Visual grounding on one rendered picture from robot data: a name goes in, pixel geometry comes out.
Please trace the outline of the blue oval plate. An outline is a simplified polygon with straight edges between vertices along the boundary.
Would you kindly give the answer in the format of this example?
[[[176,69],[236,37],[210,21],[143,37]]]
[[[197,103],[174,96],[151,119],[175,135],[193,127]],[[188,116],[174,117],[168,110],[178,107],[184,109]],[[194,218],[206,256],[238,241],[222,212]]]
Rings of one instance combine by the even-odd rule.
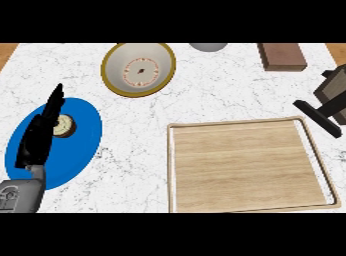
[[[8,177],[30,179],[32,173],[16,167],[18,146],[29,123],[36,114],[41,114],[45,106],[41,106],[24,118],[14,130],[5,151],[5,167]],[[47,189],[66,184],[82,172],[89,164],[103,137],[103,121],[94,105],[80,98],[67,98],[61,113],[70,115],[76,122],[76,131],[69,138],[54,138],[49,158],[47,161]]]

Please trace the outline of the white bowl with gold rim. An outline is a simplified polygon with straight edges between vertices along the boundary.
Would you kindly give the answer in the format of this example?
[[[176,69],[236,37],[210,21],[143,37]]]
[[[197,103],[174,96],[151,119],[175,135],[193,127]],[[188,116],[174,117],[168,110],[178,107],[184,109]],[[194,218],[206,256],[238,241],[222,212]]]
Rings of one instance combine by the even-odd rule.
[[[129,98],[145,97],[169,84],[176,56],[166,43],[117,43],[101,64],[109,89]]]

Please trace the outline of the brown wooden block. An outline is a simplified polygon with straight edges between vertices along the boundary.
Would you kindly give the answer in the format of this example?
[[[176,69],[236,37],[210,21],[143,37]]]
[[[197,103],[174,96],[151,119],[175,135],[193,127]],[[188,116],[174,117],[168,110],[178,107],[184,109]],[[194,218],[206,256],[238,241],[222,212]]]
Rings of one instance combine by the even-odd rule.
[[[259,43],[262,64],[267,71],[300,72],[308,62],[298,43]]]

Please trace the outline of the dark brown rack, black base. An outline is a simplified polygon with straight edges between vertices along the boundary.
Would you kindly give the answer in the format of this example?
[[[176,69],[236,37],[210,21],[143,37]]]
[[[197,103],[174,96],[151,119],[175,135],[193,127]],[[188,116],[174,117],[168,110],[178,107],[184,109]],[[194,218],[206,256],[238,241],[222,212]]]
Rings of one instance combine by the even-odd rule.
[[[346,125],[346,64],[334,70],[326,70],[323,76],[326,81],[314,92],[323,106],[314,108],[303,100],[298,100],[293,105],[339,138],[342,136],[340,125]]]

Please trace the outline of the brown cupcake with cream top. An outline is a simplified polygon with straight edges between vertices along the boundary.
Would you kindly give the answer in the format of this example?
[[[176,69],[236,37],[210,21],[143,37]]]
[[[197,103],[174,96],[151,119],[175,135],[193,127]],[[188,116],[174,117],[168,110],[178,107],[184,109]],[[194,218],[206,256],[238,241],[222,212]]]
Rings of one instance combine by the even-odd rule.
[[[63,114],[58,117],[58,125],[54,127],[54,136],[69,138],[76,132],[76,122],[70,115]]]

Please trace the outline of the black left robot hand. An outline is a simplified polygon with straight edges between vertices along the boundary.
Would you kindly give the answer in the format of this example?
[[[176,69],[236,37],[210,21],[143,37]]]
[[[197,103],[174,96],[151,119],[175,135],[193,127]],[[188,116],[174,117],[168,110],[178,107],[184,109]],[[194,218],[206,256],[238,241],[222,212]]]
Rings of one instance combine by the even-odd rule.
[[[17,153],[17,168],[44,165],[48,160],[54,127],[58,125],[61,107],[64,105],[63,84],[58,84],[45,105],[44,112],[38,114],[27,126]]]

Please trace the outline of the grey round object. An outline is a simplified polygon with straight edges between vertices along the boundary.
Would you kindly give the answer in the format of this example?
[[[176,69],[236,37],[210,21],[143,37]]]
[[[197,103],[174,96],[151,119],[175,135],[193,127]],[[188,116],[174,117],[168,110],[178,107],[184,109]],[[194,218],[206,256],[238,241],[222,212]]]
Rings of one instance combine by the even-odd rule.
[[[203,52],[218,52],[227,47],[227,43],[191,43],[191,46]]]

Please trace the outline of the pale wooden tray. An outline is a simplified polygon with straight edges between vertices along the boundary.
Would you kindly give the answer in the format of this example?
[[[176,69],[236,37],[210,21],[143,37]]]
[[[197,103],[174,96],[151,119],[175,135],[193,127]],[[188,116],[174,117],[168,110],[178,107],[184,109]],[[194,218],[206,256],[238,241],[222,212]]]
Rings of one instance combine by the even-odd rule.
[[[317,178],[327,174],[299,116],[168,126],[172,213],[337,208]]]

